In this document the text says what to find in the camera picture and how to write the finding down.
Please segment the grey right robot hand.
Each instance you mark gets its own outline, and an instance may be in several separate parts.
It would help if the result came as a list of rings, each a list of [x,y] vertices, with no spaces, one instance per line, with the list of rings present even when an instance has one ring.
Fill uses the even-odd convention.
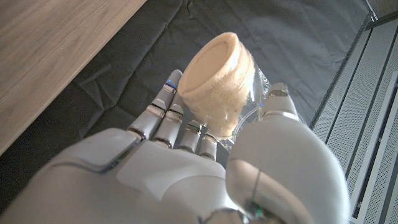
[[[295,111],[283,83],[255,74],[259,121],[222,166],[192,121],[173,71],[130,130],[109,128],[63,150],[34,175],[2,223],[348,223],[345,175]]]

